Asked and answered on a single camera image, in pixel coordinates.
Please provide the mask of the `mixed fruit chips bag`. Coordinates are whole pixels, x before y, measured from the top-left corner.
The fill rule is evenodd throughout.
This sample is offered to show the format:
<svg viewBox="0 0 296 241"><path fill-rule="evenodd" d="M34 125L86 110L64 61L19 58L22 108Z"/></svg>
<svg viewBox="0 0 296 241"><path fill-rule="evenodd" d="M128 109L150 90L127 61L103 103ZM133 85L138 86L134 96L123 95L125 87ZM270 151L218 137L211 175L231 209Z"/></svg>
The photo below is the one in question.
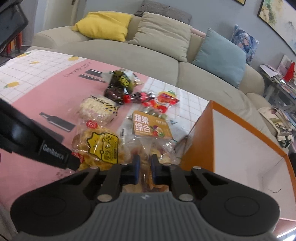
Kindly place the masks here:
<svg viewBox="0 0 296 241"><path fill-rule="evenodd" d="M160 118L159 121L166 122L165 128L171 134L167 135L156 122L149 124L149 135L136 134L133 115L130 115L122 124L120 140L124 151L124 162L130 163L134 155L140 157L140 170L138 183L126 184L123 192L143 193L143 192L167 192L167 185L155 185L152 180L150 156L156 155L161 164L180 163L177 157L175 146L186 135L185 128L175 118Z"/></svg>

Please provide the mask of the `yellow label bread bag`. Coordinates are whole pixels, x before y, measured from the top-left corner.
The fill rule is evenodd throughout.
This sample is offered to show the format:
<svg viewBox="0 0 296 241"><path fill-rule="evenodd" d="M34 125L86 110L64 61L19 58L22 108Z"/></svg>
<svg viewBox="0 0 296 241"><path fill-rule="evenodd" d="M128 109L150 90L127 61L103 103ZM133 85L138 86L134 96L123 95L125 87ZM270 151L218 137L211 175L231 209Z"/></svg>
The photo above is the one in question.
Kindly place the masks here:
<svg viewBox="0 0 296 241"><path fill-rule="evenodd" d="M93 120L79 122L77 135L72 141L72 154L80 159L80 171L90 167L105 171L125 162L120 137Z"/></svg>

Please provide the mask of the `orange cardboard box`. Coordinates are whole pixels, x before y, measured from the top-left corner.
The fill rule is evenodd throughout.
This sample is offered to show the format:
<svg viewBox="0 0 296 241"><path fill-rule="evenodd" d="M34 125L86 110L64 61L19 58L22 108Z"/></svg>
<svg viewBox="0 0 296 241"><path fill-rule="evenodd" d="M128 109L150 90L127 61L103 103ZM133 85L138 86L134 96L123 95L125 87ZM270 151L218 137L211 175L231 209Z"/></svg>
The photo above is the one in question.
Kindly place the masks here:
<svg viewBox="0 0 296 241"><path fill-rule="evenodd" d="M181 168L199 166L273 197L295 220L295 174L288 155L251 124L210 101L189 133Z"/></svg>

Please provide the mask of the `red spicy strip packet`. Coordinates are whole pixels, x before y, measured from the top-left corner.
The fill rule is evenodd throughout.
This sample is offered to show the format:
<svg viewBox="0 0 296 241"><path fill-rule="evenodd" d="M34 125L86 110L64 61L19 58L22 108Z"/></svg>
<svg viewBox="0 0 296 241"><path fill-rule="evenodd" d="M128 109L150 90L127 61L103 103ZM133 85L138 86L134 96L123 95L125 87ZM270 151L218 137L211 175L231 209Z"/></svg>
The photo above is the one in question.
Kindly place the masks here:
<svg viewBox="0 0 296 241"><path fill-rule="evenodd" d="M179 99L177 99L175 92L168 90L159 92L154 99L143 102L142 106L145 108L151 107L160 113L166 113L170 107L176 105L178 102Z"/></svg>

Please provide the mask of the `clear rice cake bag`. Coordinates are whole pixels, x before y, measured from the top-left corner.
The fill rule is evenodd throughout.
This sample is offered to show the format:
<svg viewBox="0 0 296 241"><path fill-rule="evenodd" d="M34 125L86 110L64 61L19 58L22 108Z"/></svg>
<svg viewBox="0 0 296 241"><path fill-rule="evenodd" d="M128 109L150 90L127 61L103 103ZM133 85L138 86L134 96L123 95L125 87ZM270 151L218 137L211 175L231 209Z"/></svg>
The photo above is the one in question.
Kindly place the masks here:
<svg viewBox="0 0 296 241"><path fill-rule="evenodd" d="M78 115L86 121L108 124L117 116L118 109L114 101L100 95L91 95L79 105Z"/></svg>

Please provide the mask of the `black yellow snack bag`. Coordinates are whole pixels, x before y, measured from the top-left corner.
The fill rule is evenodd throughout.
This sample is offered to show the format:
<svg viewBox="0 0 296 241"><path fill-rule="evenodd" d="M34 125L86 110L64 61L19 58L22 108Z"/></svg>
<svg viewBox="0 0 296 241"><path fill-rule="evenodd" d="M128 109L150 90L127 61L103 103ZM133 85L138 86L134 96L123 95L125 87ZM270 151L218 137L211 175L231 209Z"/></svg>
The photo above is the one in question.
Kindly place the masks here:
<svg viewBox="0 0 296 241"><path fill-rule="evenodd" d="M123 96L131 95L135 87L143 84L132 71L125 69L104 72L102 78L108 82L104 97L116 104L123 104Z"/></svg>

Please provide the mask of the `pink white checkered tablecloth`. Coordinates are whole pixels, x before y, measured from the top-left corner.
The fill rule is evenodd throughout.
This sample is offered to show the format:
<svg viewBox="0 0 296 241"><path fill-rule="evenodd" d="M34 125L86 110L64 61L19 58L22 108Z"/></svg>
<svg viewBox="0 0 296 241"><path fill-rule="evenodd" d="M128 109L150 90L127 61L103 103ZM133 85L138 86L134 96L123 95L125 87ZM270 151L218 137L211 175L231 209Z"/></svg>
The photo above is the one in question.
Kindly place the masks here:
<svg viewBox="0 0 296 241"><path fill-rule="evenodd" d="M62 135L63 144L70 148L76 130L67 132L49 123L45 115L78 124L81 101L90 95L102 95L107 86L97 76L85 79L89 70L111 72L117 66L62 53L29 51L1 66L1 99ZM68 171L1 151L1 205L9 209L23 193L66 175Z"/></svg>

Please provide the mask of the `red orange stool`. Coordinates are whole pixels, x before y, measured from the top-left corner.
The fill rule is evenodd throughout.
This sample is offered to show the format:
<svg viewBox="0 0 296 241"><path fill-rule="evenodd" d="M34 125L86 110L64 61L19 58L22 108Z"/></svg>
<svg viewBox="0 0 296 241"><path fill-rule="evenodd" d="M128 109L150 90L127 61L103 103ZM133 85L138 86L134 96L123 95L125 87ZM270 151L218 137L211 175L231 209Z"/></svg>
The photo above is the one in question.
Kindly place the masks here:
<svg viewBox="0 0 296 241"><path fill-rule="evenodd" d="M17 36L8 43L8 45L4 49L4 54L6 56L10 56L13 51L20 53L21 49L22 49L22 32L17 34Z"/></svg>

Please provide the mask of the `floral tote bag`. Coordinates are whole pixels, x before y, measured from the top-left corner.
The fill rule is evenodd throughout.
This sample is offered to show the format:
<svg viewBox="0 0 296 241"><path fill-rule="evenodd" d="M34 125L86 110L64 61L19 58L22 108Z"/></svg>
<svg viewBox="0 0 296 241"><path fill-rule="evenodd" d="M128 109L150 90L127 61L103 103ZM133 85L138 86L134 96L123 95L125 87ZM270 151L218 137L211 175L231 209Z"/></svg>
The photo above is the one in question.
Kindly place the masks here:
<svg viewBox="0 0 296 241"><path fill-rule="evenodd" d="M294 142L295 123L288 114L277 107L262 107L259 113L276 131L276 138L282 148L287 148Z"/></svg>

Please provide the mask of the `light blue cushion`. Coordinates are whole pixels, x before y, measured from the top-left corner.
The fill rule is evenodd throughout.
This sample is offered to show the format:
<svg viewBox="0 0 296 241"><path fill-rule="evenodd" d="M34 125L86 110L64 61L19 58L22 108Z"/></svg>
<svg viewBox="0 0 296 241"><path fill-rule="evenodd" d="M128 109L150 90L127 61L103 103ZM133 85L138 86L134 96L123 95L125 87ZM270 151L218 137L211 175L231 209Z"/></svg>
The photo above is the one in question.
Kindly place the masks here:
<svg viewBox="0 0 296 241"><path fill-rule="evenodd" d="M246 53L208 28L192 64L238 88L245 73Z"/></svg>

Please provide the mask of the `beige cushion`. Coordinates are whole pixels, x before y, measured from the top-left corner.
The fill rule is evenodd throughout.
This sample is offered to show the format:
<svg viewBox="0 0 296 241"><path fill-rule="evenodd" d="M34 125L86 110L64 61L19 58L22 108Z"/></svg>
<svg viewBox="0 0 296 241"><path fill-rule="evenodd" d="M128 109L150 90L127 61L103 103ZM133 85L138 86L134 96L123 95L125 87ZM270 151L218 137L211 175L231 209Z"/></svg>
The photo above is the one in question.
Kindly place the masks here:
<svg viewBox="0 0 296 241"><path fill-rule="evenodd" d="M191 29L191 25L146 11L137 32L128 43L160 52L179 62L187 62Z"/></svg>

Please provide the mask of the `yellow cushion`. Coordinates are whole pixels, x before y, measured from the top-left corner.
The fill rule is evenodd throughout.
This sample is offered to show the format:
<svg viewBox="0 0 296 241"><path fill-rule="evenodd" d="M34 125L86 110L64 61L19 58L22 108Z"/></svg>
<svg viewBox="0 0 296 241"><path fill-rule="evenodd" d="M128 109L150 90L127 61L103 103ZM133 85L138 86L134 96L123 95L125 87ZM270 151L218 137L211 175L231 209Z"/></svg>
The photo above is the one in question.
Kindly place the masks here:
<svg viewBox="0 0 296 241"><path fill-rule="evenodd" d="M89 12L72 30L90 39L125 42L132 15L115 11Z"/></svg>

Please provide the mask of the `blue patterned cushion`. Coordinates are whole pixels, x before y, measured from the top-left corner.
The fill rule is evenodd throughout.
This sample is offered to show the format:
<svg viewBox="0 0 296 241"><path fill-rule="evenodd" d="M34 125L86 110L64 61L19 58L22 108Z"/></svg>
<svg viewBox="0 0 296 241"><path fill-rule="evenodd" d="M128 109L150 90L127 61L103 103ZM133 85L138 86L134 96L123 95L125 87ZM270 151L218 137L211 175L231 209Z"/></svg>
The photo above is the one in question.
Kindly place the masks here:
<svg viewBox="0 0 296 241"><path fill-rule="evenodd" d="M259 41L245 32L245 30L243 30L239 25L235 24L231 42L246 53L246 63L251 65L259 45Z"/></svg>

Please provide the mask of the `grey cushion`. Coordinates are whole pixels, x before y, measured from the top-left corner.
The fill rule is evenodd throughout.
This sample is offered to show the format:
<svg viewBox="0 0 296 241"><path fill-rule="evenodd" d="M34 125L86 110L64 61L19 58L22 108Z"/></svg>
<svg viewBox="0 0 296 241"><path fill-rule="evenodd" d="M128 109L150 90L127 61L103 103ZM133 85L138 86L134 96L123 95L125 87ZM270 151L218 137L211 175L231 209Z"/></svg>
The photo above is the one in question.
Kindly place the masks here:
<svg viewBox="0 0 296 241"><path fill-rule="evenodd" d="M173 8L167 4L158 3L156 1L143 1L134 15L142 17L146 11L149 13L166 16L186 24L189 24L192 19L191 14L180 9Z"/></svg>

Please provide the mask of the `framed landscape painting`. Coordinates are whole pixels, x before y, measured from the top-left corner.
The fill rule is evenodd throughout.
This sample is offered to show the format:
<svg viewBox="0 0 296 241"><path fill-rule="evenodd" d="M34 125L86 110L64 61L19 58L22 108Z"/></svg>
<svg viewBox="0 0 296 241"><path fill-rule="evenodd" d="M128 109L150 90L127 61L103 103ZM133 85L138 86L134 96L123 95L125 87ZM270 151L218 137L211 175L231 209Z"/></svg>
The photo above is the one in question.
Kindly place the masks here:
<svg viewBox="0 0 296 241"><path fill-rule="evenodd" d="M263 0L258 17L283 39L295 54L295 8L283 0Z"/></svg>

